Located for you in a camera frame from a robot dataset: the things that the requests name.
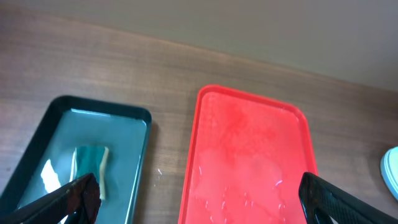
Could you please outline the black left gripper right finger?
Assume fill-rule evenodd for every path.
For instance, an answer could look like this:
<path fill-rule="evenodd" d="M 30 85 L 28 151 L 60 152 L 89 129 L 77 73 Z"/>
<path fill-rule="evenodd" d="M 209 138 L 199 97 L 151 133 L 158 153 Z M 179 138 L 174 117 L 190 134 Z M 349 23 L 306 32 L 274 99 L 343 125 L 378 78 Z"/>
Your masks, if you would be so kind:
<path fill-rule="evenodd" d="M 298 196 L 309 224 L 397 224 L 396 218 L 311 172 L 303 174 Z"/>

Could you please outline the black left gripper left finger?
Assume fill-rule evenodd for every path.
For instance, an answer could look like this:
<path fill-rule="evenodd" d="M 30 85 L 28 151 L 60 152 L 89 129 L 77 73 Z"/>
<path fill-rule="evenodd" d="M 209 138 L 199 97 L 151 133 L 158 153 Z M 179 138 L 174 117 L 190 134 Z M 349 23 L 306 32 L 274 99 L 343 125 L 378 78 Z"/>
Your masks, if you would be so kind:
<path fill-rule="evenodd" d="M 95 175 L 85 174 L 38 200 L 1 218 L 1 223 L 94 224 L 101 206 Z"/>

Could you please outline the green and yellow sponge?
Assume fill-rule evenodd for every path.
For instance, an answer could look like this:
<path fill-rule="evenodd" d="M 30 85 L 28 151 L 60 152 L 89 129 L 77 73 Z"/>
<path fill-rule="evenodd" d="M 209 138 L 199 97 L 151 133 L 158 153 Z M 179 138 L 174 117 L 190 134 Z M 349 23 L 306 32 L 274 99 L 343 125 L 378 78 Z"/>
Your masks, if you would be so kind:
<path fill-rule="evenodd" d="M 85 175 L 94 174 L 99 184 L 99 198 L 106 200 L 105 172 L 109 149 L 106 146 L 76 147 L 72 155 L 70 182 Z"/>

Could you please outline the light blue plate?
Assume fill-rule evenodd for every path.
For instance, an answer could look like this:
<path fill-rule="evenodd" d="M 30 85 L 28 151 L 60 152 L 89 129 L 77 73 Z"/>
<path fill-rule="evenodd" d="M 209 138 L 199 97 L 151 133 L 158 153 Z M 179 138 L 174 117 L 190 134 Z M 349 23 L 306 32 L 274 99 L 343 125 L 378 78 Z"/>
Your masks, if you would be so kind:
<path fill-rule="evenodd" d="M 398 191 L 397 191 L 397 151 L 398 148 L 394 147 L 389 149 L 382 157 L 380 168 L 382 178 L 389 189 L 390 193 L 394 196 L 396 200 L 398 200 Z"/>

